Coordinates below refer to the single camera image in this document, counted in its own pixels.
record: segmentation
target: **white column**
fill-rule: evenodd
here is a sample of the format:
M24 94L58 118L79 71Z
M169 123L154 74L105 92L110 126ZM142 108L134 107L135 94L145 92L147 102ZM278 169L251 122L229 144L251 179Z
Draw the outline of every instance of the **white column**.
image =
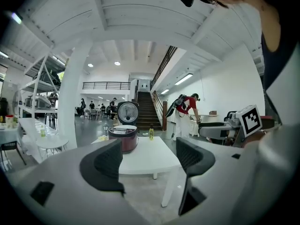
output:
M91 47L92 39L89 36L78 43L72 53L69 63L67 64L64 79L62 80L60 87L58 127L59 134L65 136L69 140L66 144L68 150L77 148L74 124L74 104L76 103L75 94L81 71Z

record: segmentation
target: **balcony railing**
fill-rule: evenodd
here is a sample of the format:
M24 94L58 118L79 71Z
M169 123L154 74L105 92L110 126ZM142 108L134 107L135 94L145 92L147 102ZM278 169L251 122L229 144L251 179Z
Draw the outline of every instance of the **balcony railing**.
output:
M173 56L173 54L176 52L177 47L173 47L170 46L168 51L165 53L165 57L162 60L151 84L150 84L150 90L153 88L153 85L156 83L157 79L159 78L159 76L161 75L161 73L163 72L164 68L167 66L168 62L170 61L171 57Z
M82 89L130 90L129 82L84 82Z

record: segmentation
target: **round table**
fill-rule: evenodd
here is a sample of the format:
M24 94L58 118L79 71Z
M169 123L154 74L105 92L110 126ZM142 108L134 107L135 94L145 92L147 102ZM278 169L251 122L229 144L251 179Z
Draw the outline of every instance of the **round table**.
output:
M48 157L48 149L52 152L52 154L54 155L54 150L57 151L58 148L64 148L65 149L65 145L69 142L68 139L63 138L59 135L52 135L52 136L46 136L46 137L39 137L37 139L37 146L38 146L38 152L43 160L43 156L41 155L41 151L40 148L42 149L46 149L46 154Z

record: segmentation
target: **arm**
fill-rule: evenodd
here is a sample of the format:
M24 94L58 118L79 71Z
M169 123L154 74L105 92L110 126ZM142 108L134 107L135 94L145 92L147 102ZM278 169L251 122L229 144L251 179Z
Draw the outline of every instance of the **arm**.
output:
M195 117L196 117L196 121L200 122L200 117L199 117L199 114L198 114L198 110L196 108L193 108L193 111L194 111L194 114L195 114Z
M264 0L244 0L244 2L258 10L266 45L270 52L275 52L279 47L281 35L278 11Z

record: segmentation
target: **floor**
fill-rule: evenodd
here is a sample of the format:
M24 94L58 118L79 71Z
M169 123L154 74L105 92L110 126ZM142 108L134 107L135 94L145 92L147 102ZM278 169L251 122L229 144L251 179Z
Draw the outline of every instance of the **floor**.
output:
M114 121L88 120L81 117L75 117L75 131L78 147L88 146L98 137L105 135L103 125L113 127ZM174 132L174 124L168 123L168 129L165 132L155 131L154 136L160 136L170 150L176 154L176 142L171 139ZM139 136L148 131L140 131ZM22 154L27 165L25 166L15 151L8 151L7 157L12 164L12 169L7 172L7 176L13 186L30 173L37 162L26 154ZM160 225L178 217L186 175L183 169L180 169L176 187L167 207L161 207L161 200L165 191L167 182L167 173L159 173L157 180L152 175L120 175L120 182L125 187L125 199L139 212L146 220L153 225Z

